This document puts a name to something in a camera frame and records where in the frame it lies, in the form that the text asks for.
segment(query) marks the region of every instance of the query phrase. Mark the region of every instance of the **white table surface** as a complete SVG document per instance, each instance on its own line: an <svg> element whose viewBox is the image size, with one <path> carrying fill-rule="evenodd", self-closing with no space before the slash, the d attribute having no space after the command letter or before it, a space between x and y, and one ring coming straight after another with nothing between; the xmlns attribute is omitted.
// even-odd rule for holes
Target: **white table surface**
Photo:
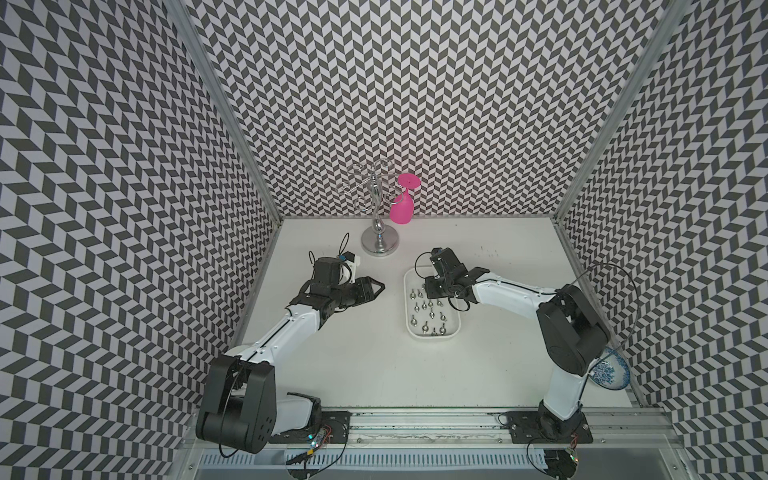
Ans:
<svg viewBox="0 0 768 480"><path fill-rule="evenodd" d="M574 273L550 219L414 219L396 225L400 245L383 258L360 246L369 225L352 219L284 222L243 343L256 342L283 318L284 306L312 274L307 250L333 257L346 232L346 249L362 257L358 275L384 282L386 290L374 302L331 316L280 366L278 390L320 397L326 407L537 406L553 366L538 321L473 305L462 313L455 338L415 339L406 330L402 278L421 252L451 247L468 269L483 266L529 285L563 286ZM631 406L624 391L591 382L582 401Z"/></svg>

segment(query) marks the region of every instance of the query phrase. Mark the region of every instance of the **stand base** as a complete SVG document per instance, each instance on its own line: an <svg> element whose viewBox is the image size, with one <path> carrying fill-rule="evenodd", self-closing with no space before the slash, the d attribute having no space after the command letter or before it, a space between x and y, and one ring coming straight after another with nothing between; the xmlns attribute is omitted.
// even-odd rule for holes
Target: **stand base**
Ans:
<svg viewBox="0 0 768 480"><path fill-rule="evenodd" d="M360 242L367 254L374 257L385 257L397 249L400 235L389 225L384 225L384 231L381 233L376 233L373 227L368 227L366 231L362 232Z"/></svg>
<svg viewBox="0 0 768 480"><path fill-rule="evenodd" d="M571 433L561 435L557 439L546 439L541 431L538 421L539 413L536 410L531 410L530 412L506 412L504 415L507 417L512 443L571 443L573 439ZM587 418L583 413L579 412L578 415L581 415L581 421L573 433L578 435L579 443L592 443L592 432L587 424Z"/></svg>

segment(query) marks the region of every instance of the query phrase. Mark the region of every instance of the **ventilation grille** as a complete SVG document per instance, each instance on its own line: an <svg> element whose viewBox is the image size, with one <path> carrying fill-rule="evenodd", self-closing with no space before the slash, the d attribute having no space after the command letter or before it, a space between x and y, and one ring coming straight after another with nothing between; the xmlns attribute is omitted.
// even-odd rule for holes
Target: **ventilation grille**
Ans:
<svg viewBox="0 0 768 480"><path fill-rule="evenodd" d="M302 449L264 450L258 454L239 452L222 458L218 450L203 454L200 468L304 468L303 464L286 467L285 461L305 452ZM336 460L340 450L316 453L307 468L322 468ZM529 449L534 465L544 470L543 449ZM456 470L456 469L520 469L533 465L525 458L525 449L368 449L347 452L332 468L354 470Z"/></svg>

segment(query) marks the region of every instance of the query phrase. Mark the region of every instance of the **white tray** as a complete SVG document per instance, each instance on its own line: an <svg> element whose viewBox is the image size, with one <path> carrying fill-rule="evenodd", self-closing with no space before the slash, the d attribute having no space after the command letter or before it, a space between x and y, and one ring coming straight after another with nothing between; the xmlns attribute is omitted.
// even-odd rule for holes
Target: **white tray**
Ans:
<svg viewBox="0 0 768 480"><path fill-rule="evenodd" d="M434 275L434 272L435 270L432 268L432 266L419 265L419 273L422 275ZM404 298L406 299L406 328L411 335L417 339L422 340L440 340L451 338L456 333L458 333L458 331L462 328L462 318L458 314L458 311L451 308L448 303L448 299L445 298L439 299L440 303L442 303L442 306L438 306L438 300L431 300L432 308L430 309L430 299L427 298L424 287L422 286L424 285L424 279L416 275L416 271L413 268L408 270L403 276L402 284L405 288ZM414 293L417 293L421 290L422 297L417 296L415 300L411 300L411 290L413 290ZM418 312L416 312L414 308L417 301L419 302ZM426 310L422 308L422 305L424 304L427 304ZM430 310L435 313L435 318L431 318L429 316ZM440 313L445 315L445 321L440 320ZM415 326L411 325L412 317L416 318ZM425 323L429 328L427 333L424 333L422 330L422 327ZM445 324L445 335L440 335L439 331L443 323ZM432 329L435 329L434 331L438 334L437 336L432 336Z"/></svg>

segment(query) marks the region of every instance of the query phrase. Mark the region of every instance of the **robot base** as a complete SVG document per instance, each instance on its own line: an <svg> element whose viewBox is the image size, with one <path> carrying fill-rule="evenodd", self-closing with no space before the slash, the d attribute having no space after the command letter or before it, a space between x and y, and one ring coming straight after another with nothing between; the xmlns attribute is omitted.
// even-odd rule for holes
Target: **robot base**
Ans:
<svg viewBox="0 0 768 480"><path fill-rule="evenodd" d="M587 424L587 418L578 412L578 422L575 428L548 438L541 428L541 414L536 410L524 412L506 412L509 434L512 443L571 443L574 435L578 435L578 443L592 443L592 432Z"/></svg>
<svg viewBox="0 0 768 480"><path fill-rule="evenodd" d="M321 412L319 421L313 422L305 429L286 430L279 435L272 435L270 443L307 444L310 435L315 435L323 425L328 425L332 431L328 443L346 443L347 436L349 435L349 418L351 416L352 414L349 412Z"/></svg>

